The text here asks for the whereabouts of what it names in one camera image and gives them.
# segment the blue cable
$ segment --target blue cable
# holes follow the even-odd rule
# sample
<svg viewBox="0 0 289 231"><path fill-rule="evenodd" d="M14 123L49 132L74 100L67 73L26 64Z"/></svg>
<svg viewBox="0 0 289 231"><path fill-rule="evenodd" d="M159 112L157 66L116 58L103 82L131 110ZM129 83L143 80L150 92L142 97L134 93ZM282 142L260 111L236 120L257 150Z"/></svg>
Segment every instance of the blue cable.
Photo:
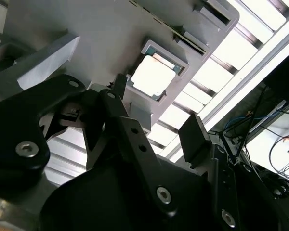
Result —
<svg viewBox="0 0 289 231"><path fill-rule="evenodd" d="M264 119L264 118L269 118L269 117L272 117L272 116L275 116L276 114L278 114L278 113L281 113L281 111L275 111L273 114L271 114L271 115L266 115L266 116L262 116L262 117L258 117L258 118L254 118L254 119ZM232 120L230 120L227 124L226 124L226 126L225 126L225 128L223 129L224 131L229 127L229 125L230 124L232 124L233 123L233 121L236 121L236 120L238 120L238 119L245 119L246 118L246 116L241 116L241 117L237 117L237 118L234 118L234 119L232 119Z"/></svg>

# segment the wire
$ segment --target wire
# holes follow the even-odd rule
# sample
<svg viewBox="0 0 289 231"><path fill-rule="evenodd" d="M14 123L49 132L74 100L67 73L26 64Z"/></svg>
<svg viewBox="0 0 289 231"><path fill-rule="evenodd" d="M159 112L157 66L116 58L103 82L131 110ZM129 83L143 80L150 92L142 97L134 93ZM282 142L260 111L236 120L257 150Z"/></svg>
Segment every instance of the wire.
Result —
<svg viewBox="0 0 289 231"><path fill-rule="evenodd" d="M258 117L258 118L254 118L254 120L259 120L259 119L264 119L264 118L270 118L272 116L276 116L277 114L279 113L282 113L281 111L275 111L273 114L271 115L266 115L266 116L262 116L262 117ZM230 120L224 127L224 131L229 127L230 124L232 124L234 121L238 120L238 119L245 119L245 118L248 118L248 117L251 117L251 116L241 116L241 117L237 117L237 118L234 118L232 120Z"/></svg>
<svg viewBox="0 0 289 231"><path fill-rule="evenodd" d="M281 171L277 170L277 169L274 167L274 165L272 164L272 151L273 151L274 147L275 147L279 142L281 142L284 138L289 138L289 135L284 136L284 137L280 138L279 140L277 140L277 141L272 145L272 147L271 147L271 149L270 149L270 152L269 152L269 162L270 162L270 165L272 166L272 168L273 168L277 173L280 173L285 167L284 167Z"/></svg>
<svg viewBox="0 0 289 231"><path fill-rule="evenodd" d="M262 90L262 92L261 92L261 94L260 94L260 96L259 96L259 98L258 98L258 100L257 100L256 106L254 107L253 113L252 113L251 118L250 118L250 122L249 122L249 124L248 124L248 129L247 129L247 131L246 131L246 134L245 134L244 137L243 137L243 140L242 140L241 143L240 143L240 146L239 146L239 148L238 148L238 150L237 150L237 153L236 153L236 155L235 155L236 157L238 157L238 156L240 155L241 150L242 150L243 145L244 145L244 142L246 141L247 136L249 135L251 126L252 126L252 124L253 124L253 122L254 122L254 120L255 120L256 112L258 111L259 105L260 105L261 100L262 100L262 98L263 98L263 94L265 93L265 89L266 89L266 87Z"/></svg>
<svg viewBox="0 0 289 231"><path fill-rule="evenodd" d="M278 136L278 137L282 137L282 138L284 138L283 136L278 135L277 133L273 132L272 130L270 130L270 129L268 129L268 128L262 126L262 125L259 125L259 126L260 126L261 128L264 128L264 129L268 130L269 132L273 133L274 135L276 135L276 136Z"/></svg>

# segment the screw hole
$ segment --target screw hole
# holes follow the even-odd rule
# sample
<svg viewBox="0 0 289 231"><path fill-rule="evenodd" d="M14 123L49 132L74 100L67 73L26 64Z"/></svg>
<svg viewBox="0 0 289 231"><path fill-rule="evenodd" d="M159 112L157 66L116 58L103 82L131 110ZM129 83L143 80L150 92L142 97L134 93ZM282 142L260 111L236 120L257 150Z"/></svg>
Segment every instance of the screw hole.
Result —
<svg viewBox="0 0 289 231"><path fill-rule="evenodd" d="M143 145L139 145L139 149L143 152L146 152L146 147Z"/></svg>
<svg viewBox="0 0 289 231"><path fill-rule="evenodd" d="M165 199L167 198L167 193L165 193L165 192L161 192L160 195Z"/></svg>
<svg viewBox="0 0 289 231"><path fill-rule="evenodd" d="M108 95L110 98L113 98L113 99L116 97L113 93L110 93L110 92L108 92L107 95Z"/></svg>
<svg viewBox="0 0 289 231"><path fill-rule="evenodd" d="M225 188L226 188L227 190L230 190L230 189L231 189L230 185L229 185L226 181L223 182L223 185L225 186Z"/></svg>
<svg viewBox="0 0 289 231"><path fill-rule="evenodd" d="M25 152L31 152L33 151L33 148L31 147L30 144L24 144L21 146L20 148L21 150L25 151Z"/></svg>
<svg viewBox="0 0 289 231"><path fill-rule="evenodd" d="M135 128L132 128L131 131L132 131L133 133L135 133L135 134L138 134L138 133L139 133L139 131L138 131L137 129L135 129Z"/></svg>

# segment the black metal bracket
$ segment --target black metal bracket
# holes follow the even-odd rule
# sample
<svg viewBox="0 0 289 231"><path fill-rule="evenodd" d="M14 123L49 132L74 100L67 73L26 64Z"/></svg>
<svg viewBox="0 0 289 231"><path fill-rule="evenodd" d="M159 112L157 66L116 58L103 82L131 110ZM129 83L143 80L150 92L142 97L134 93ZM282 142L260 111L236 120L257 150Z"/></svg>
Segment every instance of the black metal bracket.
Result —
<svg viewBox="0 0 289 231"><path fill-rule="evenodd" d="M0 102L0 185L40 177L50 158L41 119L84 90L77 79L61 75Z"/></svg>
<svg viewBox="0 0 289 231"><path fill-rule="evenodd" d="M226 151L221 146L212 144L197 115L190 115L180 128L179 136L185 160L211 184L212 210L216 219L225 229L240 230L236 179L228 166Z"/></svg>

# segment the black mount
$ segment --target black mount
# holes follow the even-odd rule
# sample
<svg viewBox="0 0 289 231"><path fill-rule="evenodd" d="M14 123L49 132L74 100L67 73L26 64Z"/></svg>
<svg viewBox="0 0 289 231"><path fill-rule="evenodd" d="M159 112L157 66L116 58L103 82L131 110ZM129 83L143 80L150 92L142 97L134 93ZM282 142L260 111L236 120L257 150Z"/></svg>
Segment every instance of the black mount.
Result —
<svg viewBox="0 0 289 231"><path fill-rule="evenodd" d="M239 179L258 192L252 197L263 202L262 210L276 216L262 222L289 231L289 220L259 177L241 164L229 165L227 152L211 143L198 116L179 130L194 170L156 156L121 101L126 81L118 75L112 89L85 91L78 80L61 75L0 102L0 188L30 187L50 158L46 141L69 126L83 129L88 171L51 194L40 230L263 230L249 220L255 213L246 211L257 205L236 185ZM19 155L22 142L38 151ZM32 154L30 145L25 148Z"/></svg>

